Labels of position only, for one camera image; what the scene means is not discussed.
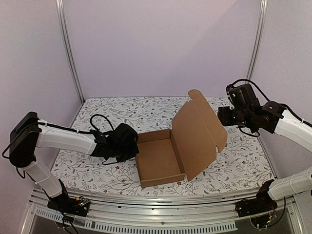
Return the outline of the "brown cardboard box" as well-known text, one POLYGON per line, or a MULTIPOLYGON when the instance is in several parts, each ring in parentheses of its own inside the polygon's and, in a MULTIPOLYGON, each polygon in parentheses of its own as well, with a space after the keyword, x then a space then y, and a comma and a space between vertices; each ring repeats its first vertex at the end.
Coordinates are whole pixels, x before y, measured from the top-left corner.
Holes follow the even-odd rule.
POLYGON ((227 131, 196 89, 171 122, 171 128, 141 133, 136 167, 142 188, 191 181, 211 165, 227 143, 227 131))

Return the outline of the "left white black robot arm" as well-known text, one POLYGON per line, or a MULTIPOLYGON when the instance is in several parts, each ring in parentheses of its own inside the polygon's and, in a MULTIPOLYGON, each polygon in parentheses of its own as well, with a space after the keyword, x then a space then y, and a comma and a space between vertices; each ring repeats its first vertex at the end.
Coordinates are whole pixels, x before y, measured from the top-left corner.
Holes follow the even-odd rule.
POLYGON ((72 207, 82 207, 84 198, 68 196, 61 180, 51 174, 48 167, 35 156, 36 148, 56 148, 80 152, 105 160, 114 158, 117 163, 128 161, 138 153, 138 133, 128 124, 112 126, 102 132, 90 118, 92 129, 81 131, 49 123, 38 118, 36 112, 29 112, 10 133, 8 146, 3 150, 3 158, 8 159, 17 169, 22 169, 22 178, 29 175, 39 185, 50 202, 63 212, 72 207))

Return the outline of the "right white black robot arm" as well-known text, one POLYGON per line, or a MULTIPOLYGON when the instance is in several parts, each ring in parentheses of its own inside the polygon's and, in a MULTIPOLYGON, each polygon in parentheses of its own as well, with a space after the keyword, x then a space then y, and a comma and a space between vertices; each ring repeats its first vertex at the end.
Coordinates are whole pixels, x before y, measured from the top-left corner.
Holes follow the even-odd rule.
MULTIPOLYGON (((308 151, 312 150, 312 125, 300 118, 288 105, 267 100, 261 105, 253 88, 258 86, 247 81, 236 86, 226 87, 228 99, 232 107, 220 107, 217 116, 223 126, 236 126, 238 129, 248 128, 251 137, 260 135, 259 129, 271 134, 290 139, 308 151)), ((283 179, 265 182, 252 202, 255 212, 261 213, 271 203, 289 195, 299 194, 312 189, 312 169, 293 174, 283 179)))

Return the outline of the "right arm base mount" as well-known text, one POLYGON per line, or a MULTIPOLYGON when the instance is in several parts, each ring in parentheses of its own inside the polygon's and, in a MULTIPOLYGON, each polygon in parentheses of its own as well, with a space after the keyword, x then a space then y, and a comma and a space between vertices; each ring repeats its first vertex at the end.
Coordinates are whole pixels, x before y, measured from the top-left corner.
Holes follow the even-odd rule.
POLYGON ((264 198, 242 199, 235 204, 238 217, 250 217, 251 224, 257 229, 266 229, 277 217, 277 202, 264 198))

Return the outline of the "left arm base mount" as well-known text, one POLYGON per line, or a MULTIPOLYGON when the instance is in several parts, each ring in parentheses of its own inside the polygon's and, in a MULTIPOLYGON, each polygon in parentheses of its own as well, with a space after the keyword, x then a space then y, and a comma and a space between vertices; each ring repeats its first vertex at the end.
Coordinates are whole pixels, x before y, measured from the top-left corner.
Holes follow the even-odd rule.
POLYGON ((77 198, 71 198, 66 194, 61 194, 56 197, 48 197, 48 208, 57 210, 62 214, 72 214, 82 217, 86 217, 91 201, 83 196, 77 198))

